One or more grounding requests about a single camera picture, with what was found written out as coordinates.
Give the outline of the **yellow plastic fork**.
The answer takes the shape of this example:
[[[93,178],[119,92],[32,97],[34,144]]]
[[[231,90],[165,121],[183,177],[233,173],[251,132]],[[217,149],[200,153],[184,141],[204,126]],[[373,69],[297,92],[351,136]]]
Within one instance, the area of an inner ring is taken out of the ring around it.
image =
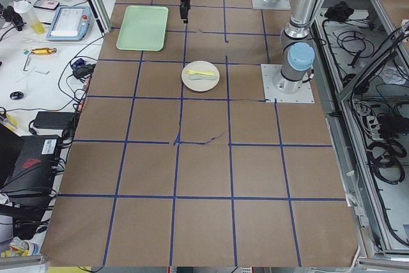
[[[216,73],[213,71],[198,71],[198,70],[188,69],[185,71],[185,73],[188,75],[205,75],[205,76],[210,76],[210,77],[216,76]]]

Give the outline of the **white round plate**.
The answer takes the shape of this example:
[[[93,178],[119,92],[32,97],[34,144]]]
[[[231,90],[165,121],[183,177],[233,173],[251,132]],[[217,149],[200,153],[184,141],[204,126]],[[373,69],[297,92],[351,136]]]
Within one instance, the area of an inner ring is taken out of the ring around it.
[[[216,76],[188,75],[186,70],[213,71]],[[219,82],[220,73],[217,67],[207,61],[194,61],[184,67],[181,73],[181,79],[186,87],[192,91],[205,92],[213,89]]]

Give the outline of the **light green tray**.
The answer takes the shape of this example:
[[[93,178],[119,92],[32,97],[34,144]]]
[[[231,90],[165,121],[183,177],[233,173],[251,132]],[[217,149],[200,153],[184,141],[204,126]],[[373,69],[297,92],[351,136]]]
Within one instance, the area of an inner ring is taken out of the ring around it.
[[[116,47],[123,51],[161,51],[169,10],[164,6],[128,6]]]

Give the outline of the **blue teach pendant near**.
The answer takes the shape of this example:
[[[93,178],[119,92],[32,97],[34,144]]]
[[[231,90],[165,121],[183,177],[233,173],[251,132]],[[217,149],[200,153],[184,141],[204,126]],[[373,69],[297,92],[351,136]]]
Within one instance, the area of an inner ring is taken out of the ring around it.
[[[86,35],[92,12],[88,6],[62,6],[56,10],[48,30],[48,41],[79,41]]]

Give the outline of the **smartphone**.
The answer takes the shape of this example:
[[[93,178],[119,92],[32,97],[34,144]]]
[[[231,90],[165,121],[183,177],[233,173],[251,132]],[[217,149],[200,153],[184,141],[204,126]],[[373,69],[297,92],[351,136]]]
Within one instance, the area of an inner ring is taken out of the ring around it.
[[[33,4],[34,8],[44,9],[44,10],[56,10],[60,5],[59,1],[53,0],[36,0]]]

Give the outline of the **gold metal cylinder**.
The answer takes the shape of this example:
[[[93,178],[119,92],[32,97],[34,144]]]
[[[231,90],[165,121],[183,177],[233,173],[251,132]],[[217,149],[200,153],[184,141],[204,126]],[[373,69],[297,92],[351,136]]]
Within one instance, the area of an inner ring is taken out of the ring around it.
[[[51,55],[57,53],[56,48],[49,48],[49,47],[44,47],[44,48],[38,48],[38,49],[32,49],[30,51],[31,54],[37,55],[37,56],[46,56],[46,55]]]

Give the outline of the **bottle with yellow liquid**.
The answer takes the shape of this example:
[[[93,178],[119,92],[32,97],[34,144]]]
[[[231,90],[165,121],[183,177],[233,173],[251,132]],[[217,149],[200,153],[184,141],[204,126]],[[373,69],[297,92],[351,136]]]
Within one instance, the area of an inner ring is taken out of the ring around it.
[[[36,34],[43,34],[45,32],[45,28],[38,19],[31,3],[25,0],[14,1],[13,9],[23,18],[23,20]]]

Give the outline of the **black power adapter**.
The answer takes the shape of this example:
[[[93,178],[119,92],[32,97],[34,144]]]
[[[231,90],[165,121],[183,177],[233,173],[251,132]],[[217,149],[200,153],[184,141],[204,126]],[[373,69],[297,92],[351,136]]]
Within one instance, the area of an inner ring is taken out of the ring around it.
[[[38,129],[64,129],[74,118],[71,112],[39,111],[33,122],[33,127]]]

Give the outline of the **black computer box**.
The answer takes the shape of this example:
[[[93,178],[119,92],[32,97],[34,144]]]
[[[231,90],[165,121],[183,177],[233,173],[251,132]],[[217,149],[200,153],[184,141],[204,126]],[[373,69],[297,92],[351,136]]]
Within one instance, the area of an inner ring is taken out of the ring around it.
[[[1,195],[9,201],[1,205],[1,215],[41,220],[59,163],[59,141],[57,135],[18,136],[1,125]]]

